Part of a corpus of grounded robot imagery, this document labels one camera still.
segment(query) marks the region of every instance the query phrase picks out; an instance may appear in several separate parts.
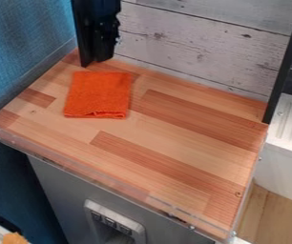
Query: white container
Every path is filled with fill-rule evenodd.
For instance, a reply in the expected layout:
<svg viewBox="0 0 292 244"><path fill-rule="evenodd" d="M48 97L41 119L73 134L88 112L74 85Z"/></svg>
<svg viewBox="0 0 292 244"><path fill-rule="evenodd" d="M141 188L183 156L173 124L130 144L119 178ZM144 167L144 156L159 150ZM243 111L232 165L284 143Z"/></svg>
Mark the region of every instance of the white container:
<svg viewBox="0 0 292 244"><path fill-rule="evenodd" d="M282 94L255 179L265 189L292 199L292 95Z"/></svg>

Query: wooden countertop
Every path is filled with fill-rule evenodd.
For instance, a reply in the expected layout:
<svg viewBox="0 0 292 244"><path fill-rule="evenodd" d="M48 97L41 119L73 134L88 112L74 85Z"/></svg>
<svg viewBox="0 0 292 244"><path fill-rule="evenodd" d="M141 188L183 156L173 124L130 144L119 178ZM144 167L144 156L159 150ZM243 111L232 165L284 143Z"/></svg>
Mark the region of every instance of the wooden countertop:
<svg viewBox="0 0 292 244"><path fill-rule="evenodd" d="M128 119L66 118L72 74L84 70L74 51L0 111L0 128L22 138L12 143L227 238L266 135L266 104L110 60L87 70L133 75Z"/></svg>

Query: black bracket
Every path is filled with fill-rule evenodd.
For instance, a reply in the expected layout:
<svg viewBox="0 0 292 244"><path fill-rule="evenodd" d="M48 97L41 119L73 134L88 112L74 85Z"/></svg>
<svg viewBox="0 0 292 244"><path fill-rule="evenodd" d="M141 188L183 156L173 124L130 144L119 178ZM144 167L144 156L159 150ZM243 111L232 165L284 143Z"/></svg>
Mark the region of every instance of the black bracket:
<svg viewBox="0 0 292 244"><path fill-rule="evenodd" d="M72 0L72 6L81 66L112 58L119 38L120 0Z"/></svg>

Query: orange towel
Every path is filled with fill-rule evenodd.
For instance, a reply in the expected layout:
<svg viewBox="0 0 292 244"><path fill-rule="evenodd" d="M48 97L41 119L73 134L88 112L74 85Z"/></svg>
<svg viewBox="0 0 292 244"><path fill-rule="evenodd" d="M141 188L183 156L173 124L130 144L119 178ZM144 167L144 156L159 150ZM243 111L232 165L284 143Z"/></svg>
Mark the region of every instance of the orange towel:
<svg viewBox="0 0 292 244"><path fill-rule="evenodd" d="M3 236L2 244L29 244L29 242L18 233L9 233Z"/></svg>
<svg viewBox="0 0 292 244"><path fill-rule="evenodd" d="M68 117L124 118L130 87L129 73L75 72L64 114Z"/></svg>

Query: wood floor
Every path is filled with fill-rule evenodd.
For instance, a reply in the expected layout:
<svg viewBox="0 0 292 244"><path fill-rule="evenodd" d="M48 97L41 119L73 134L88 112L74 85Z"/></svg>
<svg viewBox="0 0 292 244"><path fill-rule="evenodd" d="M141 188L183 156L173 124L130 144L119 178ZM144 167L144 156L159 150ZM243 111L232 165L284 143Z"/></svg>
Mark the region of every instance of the wood floor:
<svg viewBox="0 0 292 244"><path fill-rule="evenodd" d="M238 237L252 244L292 244L292 200L255 185Z"/></svg>

